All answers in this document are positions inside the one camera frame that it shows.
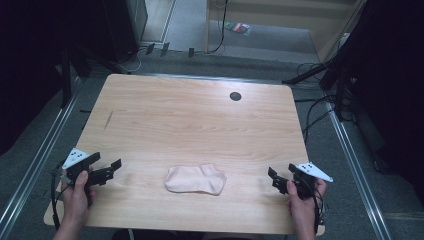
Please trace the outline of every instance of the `wood grain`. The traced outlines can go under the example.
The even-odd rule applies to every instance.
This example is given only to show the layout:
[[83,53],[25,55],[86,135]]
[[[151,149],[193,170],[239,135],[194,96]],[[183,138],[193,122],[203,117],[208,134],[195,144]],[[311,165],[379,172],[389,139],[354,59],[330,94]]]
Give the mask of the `wood grain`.
[[[308,161],[289,87],[111,75],[76,147],[101,153],[95,168],[122,159],[95,187],[89,226],[293,232],[288,197],[267,175],[271,166],[291,179],[288,164]],[[206,163],[227,176],[219,196],[165,189],[169,168]]]

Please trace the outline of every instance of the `hand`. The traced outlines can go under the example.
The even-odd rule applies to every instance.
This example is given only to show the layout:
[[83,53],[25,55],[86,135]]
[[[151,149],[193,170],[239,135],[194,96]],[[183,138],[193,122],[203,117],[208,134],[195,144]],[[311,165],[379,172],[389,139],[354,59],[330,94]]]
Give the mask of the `hand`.
[[[84,186],[88,180],[87,171],[79,174],[72,189],[67,183],[62,181],[64,216],[58,232],[54,239],[77,239],[81,228],[85,225],[90,211],[87,208],[87,196],[84,192]],[[95,197],[94,191],[90,191],[92,199]]]
[[[324,196],[327,184],[317,178],[316,191]],[[287,182],[287,191],[290,194],[289,208],[293,218],[293,227],[299,240],[315,239],[315,202],[313,198],[302,200],[297,195],[296,185],[292,181]]]

